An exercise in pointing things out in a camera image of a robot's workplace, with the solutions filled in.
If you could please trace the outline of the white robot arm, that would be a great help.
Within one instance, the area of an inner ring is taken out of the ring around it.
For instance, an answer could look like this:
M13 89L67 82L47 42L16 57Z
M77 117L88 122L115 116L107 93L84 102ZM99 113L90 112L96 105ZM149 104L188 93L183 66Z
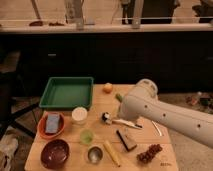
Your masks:
M135 121L145 117L213 148L213 115L162 102L150 79L137 82L123 97L118 116Z

